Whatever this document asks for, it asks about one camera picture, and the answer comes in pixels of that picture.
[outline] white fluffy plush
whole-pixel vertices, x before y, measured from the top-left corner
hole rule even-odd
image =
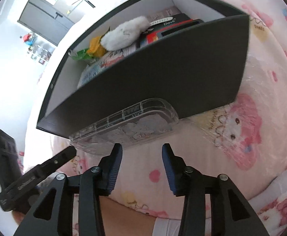
[[[124,22],[101,39],[101,45],[108,51],[125,48],[139,38],[139,35],[150,27],[149,21],[140,16]]]

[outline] silver bolt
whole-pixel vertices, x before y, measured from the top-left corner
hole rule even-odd
[[[58,174],[57,176],[56,176],[56,179],[57,180],[63,180],[65,178],[65,174]]]
[[[186,166],[185,167],[185,172],[187,172],[187,173],[192,173],[194,171],[194,168],[193,167],[191,167],[191,166]]]
[[[226,180],[229,179],[229,177],[228,177],[226,174],[221,174],[221,175],[219,176],[219,178],[220,178],[222,181],[226,181]]]
[[[94,167],[91,168],[91,171],[92,171],[93,173],[97,173],[97,172],[99,172],[100,170],[101,170],[101,168],[98,167],[98,166],[94,166]]]

